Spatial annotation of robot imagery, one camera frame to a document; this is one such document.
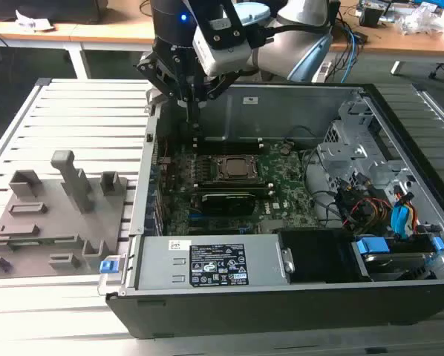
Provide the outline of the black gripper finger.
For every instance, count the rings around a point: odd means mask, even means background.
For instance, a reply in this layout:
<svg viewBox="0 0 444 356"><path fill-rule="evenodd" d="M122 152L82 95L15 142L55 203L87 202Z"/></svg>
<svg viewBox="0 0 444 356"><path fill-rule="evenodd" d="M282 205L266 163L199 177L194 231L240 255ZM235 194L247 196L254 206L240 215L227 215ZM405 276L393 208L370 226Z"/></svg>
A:
<svg viewBox="0 0 444 356"><path fill-rule="evenodd" d="M182 53L159 56L150 53L137 65L138 71L165 97L186 109L186 121L195 123L195 100L189 83L187 59Z"/></svg>
<svg viewBox="0 0 444 356"><path fill-rule="evenodd" d="M238 78L239 72L229 72L210 79L202 69L197 69L194 75L194 128L199 127L200 108L208 100L217 99Z"/></svg>

